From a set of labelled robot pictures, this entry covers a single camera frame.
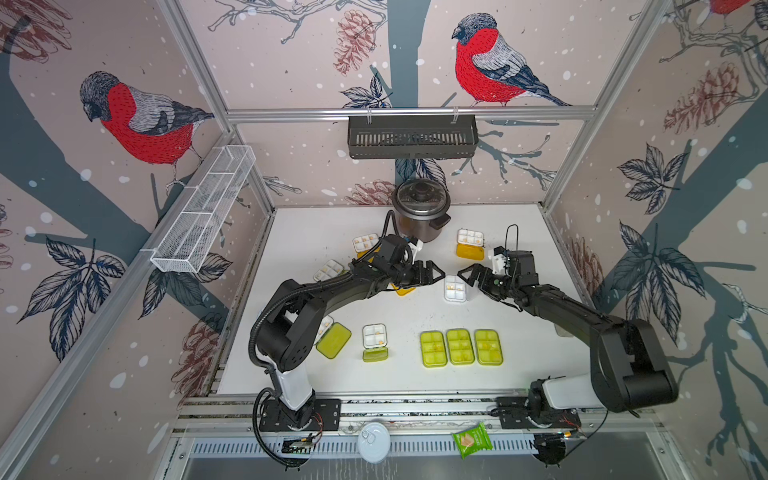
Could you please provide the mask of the white round lid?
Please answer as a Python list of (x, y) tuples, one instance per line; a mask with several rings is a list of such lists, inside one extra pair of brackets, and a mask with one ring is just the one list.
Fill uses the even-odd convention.
[(357, 451), (363, 460), (371, 464), (383, 462), (391, 449), (391, 436), (385, 425), (367, 423), (357, 437)]

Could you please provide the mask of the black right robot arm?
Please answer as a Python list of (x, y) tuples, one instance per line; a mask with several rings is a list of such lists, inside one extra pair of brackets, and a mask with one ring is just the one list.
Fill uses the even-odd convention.
[(487, 297), (547, 320), (589, 347), (590, 387), (611, 412), (670, 404), (679, 387), (654, 328), (605, 314), (541, 284), (531, 251), (494, 250), (492, 268), (475, 263), (458, 272)]

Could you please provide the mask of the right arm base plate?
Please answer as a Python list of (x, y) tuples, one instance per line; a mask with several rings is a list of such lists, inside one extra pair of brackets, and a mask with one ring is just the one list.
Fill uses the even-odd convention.
[(556, 429), (575, 430), (582, 427), (576, 410), (560, 410), (545, 400), (527, 397), (498, 397), (489, 411), (498, 418), (503, 429)]

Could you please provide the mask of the small white cup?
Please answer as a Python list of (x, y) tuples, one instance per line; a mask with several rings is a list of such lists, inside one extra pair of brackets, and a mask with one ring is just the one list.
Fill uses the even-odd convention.
[(557, 335), (560, 336), (560, 337), (563, 337), (563, 338), (573, 338), (574, 337), (573, 334), (571, 334), (565, 328), (560, 327), (559, 325), (555, 325), (554, 328), (555, 328), (555, 331), (556, 331)]

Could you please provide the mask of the large green pillbox front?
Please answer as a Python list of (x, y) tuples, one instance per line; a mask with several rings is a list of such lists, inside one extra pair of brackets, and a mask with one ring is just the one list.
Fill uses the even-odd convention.
[(471, 336), (467, 329), (450, 329), (446, 332), (449, 360), (453, 365), (470, 365), (475, 361)]

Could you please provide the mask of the silver rice cooker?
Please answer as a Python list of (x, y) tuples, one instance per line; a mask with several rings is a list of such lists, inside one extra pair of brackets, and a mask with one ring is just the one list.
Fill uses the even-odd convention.
[(400, 234), (423, 243), (435, 240), (451, 220), (449, 192), (434, 180), (408, 180), (395, 189), (391, 201)]

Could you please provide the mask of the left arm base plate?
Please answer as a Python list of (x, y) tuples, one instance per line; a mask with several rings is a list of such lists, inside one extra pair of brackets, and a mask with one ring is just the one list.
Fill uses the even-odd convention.
[(294, 411), (279, 400), (267, 398), (260, 402), (253, 419), (260, 432), (335, 432), (339, 429), (341, 404), (340, 399), (311, 398)]

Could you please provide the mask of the green snack packet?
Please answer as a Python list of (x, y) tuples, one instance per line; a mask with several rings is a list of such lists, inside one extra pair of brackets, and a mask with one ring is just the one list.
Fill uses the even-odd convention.
[(493, 449), (491, 438), (484, 423), (461, 432), (453, 433), (452, 438), (462, 459), (481, 451)]

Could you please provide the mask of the small green pillbox front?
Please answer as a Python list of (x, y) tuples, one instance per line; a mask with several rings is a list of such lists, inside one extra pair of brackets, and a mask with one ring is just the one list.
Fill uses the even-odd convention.
[(363, 355), (365, 363), (375, 363), (388, 359), (388, 336), (386, 326), (381, 323), (368, 324), (362, 329)]

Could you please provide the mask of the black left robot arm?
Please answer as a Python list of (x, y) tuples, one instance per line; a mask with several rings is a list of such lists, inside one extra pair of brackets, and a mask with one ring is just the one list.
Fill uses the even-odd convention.
[(391, 286), (418, 288), (445, 277), (445, 272), (431, 260), (389, 262), (375, 257), (372, 261), (353, 261), (348, 272), (330, 280), (307, 284), (286, 280), (251, 327), (249, 359), (269, 375), (273, 395), (282, 406), (291, 413), (300, 412), (315, 399), (302, 364), (326, 316)]

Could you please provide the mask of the clear white pillbox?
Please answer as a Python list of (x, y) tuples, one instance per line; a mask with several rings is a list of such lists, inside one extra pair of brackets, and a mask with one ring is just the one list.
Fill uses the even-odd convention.
[(447, 275), (443, 280), (444, 300), (449, 303), (464, 303), (467, 301), (467, 285), (458, 276)]

